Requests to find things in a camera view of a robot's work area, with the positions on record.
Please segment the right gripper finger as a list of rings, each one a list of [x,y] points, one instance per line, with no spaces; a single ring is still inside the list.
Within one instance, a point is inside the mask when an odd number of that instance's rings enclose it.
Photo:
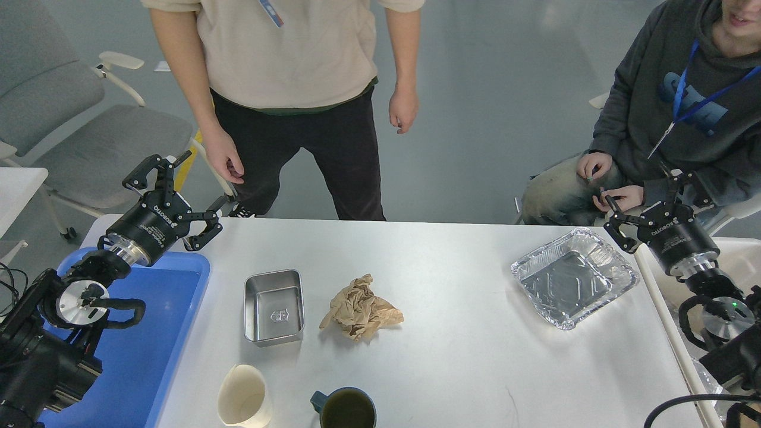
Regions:
[[[715,203],[695,172],[682,172],[660,163],[668,179],[663,198],[658,200],[659,217],[714,217]]]
[[[603,228],[621,250],[627,254],[635,254],[642,242],[638,237],[639,228],[647,227],[647,219],[643,216],[630,216],[625,214],[622,209],[620,209],[614,197],[611,197],[610,195],[603,197],[603,199],[607,202],[609,208],[612,209],[612,215],[604,223]],[[622,225],[631,225],[635,227],[635,236],[633,238],[625,236],[620,230]]]

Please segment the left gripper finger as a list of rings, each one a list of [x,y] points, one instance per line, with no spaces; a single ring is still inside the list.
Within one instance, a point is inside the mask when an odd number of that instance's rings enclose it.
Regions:
[[[187,150],[180,154],[179,158],[173,156],[163,158],[158,154],[148,156],[122,180],[122,186],[138,193],[142,199],[157,197],[158,206],[161,208],[171,207],[177,195],[174,189],[175,169],[190,155],[190,150]],[[156,171],[154,189],[147,191],[149,174],[154,170]]]
[[[192,212],[189,210],[177,214],[177,224],[192,223],[196,221],[202,221],[206,224],[206,227],[204,227],[197,235],[188,235],[187,233],[182,236],[179,235],[179,237],[182,238],[183,246],[187,251],[198,251],[203,249],[206,244],[209,244],[209,242],[212,241],[221,230],[223,230],[223,227],[219,222],[220,214],[218,214],[218,211],[220,211],[226,202],[228,202],[228,197],[220,196],[220,198],[217,198],[217,200],[207,207],[204,212]]]

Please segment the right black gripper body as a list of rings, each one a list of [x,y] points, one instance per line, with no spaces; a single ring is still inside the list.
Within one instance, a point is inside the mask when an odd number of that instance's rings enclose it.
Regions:
[[[640,214],[639,240],[649,247],[664,273],[690,277],[718,267],[720,249],[686,205],[654,205]]]

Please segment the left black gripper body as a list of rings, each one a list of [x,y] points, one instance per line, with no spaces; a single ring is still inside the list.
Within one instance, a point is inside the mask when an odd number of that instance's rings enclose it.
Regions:
[[[140,200],[105,232],[105,246],[128,265],[153,266],[190,230],[177,216],[191,212],[187,201],[176,197],[166,206],[154,197]]]

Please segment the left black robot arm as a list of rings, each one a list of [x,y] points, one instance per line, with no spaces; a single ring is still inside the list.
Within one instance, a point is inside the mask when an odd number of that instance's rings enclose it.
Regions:
[[[123,180],[139,200],[65,275],[43,271],[2,322],[2,426],[41,427],[44,409],[60,412],[84,398],[102,374],[95,350],[106,329],[138,325],[141,299],[107,292],[134,265],[153,266],[182,241],[204,248],[222,230],[220,197],[194,212],[174,187],[174,171],[191,152],[146,157]]]

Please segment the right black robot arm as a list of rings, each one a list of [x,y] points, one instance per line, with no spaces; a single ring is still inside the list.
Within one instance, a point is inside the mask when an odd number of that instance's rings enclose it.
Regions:
[[[760,330],[759,287],[745,295],[729,274],[721,270],[720,249],[696,219],[698,211],[712,207],[707,197],[693,205],[682,201],[683,188],[702,190],[693,172],[668,171],[666,195],[638,216],[620,209],[616,197],[604,200],[611,216],[604,228],[620,249],[629,254],[640,244],[648,246],[664,273],[685,284],[693,293],[678,309],[678,325],[691,344],[706,354],[700,363],[723,386],[738,385],[744,395],[690,395],[657,406],[645,420],[654,423],[662,412],[677,404],[697,401],[730,401],[726,425],[739,427],[743,419],[759,423]]]

